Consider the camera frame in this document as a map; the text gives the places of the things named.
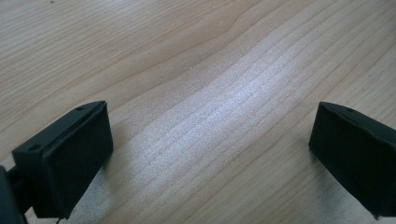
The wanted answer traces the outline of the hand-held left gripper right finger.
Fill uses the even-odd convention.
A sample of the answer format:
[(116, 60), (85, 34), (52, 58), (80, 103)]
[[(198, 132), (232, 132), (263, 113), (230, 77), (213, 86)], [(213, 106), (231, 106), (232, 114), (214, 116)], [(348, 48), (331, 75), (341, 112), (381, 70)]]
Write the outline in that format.
[(309, 148), (374, 217), (396, 217), (396, 130), (352, 108), (321, 102)]

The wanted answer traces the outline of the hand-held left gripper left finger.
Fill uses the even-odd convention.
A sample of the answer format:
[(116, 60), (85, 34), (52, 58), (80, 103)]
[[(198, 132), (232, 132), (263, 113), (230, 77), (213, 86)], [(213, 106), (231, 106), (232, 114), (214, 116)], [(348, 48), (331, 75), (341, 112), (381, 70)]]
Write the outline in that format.
[(113, 151), (105, 101), (79, 106), (12, 151), (40, 218), (68, 218)]

